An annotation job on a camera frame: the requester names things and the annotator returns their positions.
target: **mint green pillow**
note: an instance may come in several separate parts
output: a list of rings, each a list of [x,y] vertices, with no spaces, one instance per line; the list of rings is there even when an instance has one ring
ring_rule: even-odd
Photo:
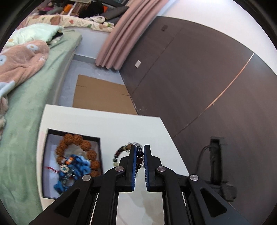
[[[24,44],[33,40],[49,42],[58,31],[62,30],[62,26],[55,26],[44,23],[32,24],[14,32],[5,44],[5,47]]]

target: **brown wood panel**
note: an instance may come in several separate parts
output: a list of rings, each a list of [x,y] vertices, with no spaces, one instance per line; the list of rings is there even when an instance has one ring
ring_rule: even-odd
[[[120,70],[120,75],[130,94],[134,92],[151,66],[181,30],[182,25],[182,20],[179,19],[156,17],[140,37]],[[141,65],[136,68],[135,64],[138,60]]]
[[[252,55],[219,31],[182,23],[182,30],[131,93],[139,115],[160,117],[172,137],[224,90]]]
[[[277,76],[254,55],[215,104],[173,139],[193,173],[200,150],[209,144],[210,137],[226,138],[224,172],[238,189],[233,206],[252,225],[261,225],[277,202],[276,87]],[[208,152],[199,175],[210,179]]]

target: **white light switch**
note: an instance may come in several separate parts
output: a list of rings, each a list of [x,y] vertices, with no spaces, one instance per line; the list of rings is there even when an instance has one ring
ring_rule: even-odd
[[[135,64],[135,67],[139,67],[140,66],[140,64],[141,64],[141,62],[138,60],[137,62],[136,62],[136,64]]]

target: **cardboard sheet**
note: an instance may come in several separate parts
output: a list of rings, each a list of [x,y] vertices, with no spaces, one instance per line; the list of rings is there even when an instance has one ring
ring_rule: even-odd
[[[137,115],[124,85],[79,75],[73,107]]]

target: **brown bead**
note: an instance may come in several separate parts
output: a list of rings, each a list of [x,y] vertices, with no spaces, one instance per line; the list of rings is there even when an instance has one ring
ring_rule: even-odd
[[[96,151],[94,151],[94,150],[87,151],[87,158],[89,160],[94,160],[96,158],[96,156],[97,156]]]
[[[72,144],[72,141],[73,141],[73,136],[72,136],[72,134],[65,134],[65,135],[63,136],[63,140],[65,141],[65,144],[71,145],[71,144]]]
[[[62,149],[60,146],[58,146],[55,150],[56,155],[63,156],[65,153],[65,150]]]
[[[98,177],[98,176],[100,175],[100,173],[99,173],[98,170],[92,170],[92,171],[90,172],[90,175],[91,175],[92,177]]]
[[[127,150],[131,150],[131,146],[132,146],[132,144],[128,144],[128,145],[126,146],[126,149],[127,149]]]
[[[142,164],[143,158],[137,157],[137,164]]]
[[[67,144],[65,143],[64,140],[61,140],[61,141],[60,141],[59,146],[60,146],[63,150],[67,149]]]
[[[95,160],[91,160],[90,161],[90,168],[92,168],[93,170],[97,170],[100,168],[100,162]]]
[[[62,165],[62,162],[61,162],[61,161],[62,161],[63,159],[64,159],[63,156],[58,156],[58,157],[57,157],[57,163],[60,164],[60,165]]]
[[[82,141],[83,141],[83,137],[81,135],[75,134],[73,136],[73,139],[72,139],[73,144],[79,146],[82,143]]]
[[[86,152],[86,151],[90,150],[91,144],[90,144],[90,142],[83,140],[80,147],[81,147],[81,149],[83,149]]]

